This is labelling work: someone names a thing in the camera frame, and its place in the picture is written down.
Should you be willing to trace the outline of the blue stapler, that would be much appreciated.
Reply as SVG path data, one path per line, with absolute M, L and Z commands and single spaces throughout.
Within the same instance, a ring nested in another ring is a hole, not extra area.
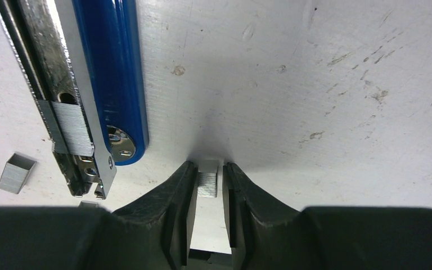
M 149 144 L 136 2 L 0 1 L 0 22 L 47 132 L 39 100 L 81 108 L 93 155 L 52 151 L 71 195 L 106 199 Z

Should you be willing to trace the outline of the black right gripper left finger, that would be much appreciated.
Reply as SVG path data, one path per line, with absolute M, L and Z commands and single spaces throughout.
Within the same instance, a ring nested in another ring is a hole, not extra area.
M 195 219 L 197 167 L 115 211 L 0 207 L 0 269 L 183 269 Z

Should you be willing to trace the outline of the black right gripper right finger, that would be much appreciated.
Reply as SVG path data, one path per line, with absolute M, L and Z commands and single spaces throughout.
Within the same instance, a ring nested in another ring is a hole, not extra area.
M 432 269 L 432 209 L 295 210 L 234 163 L 223 167 L 234 269 Z

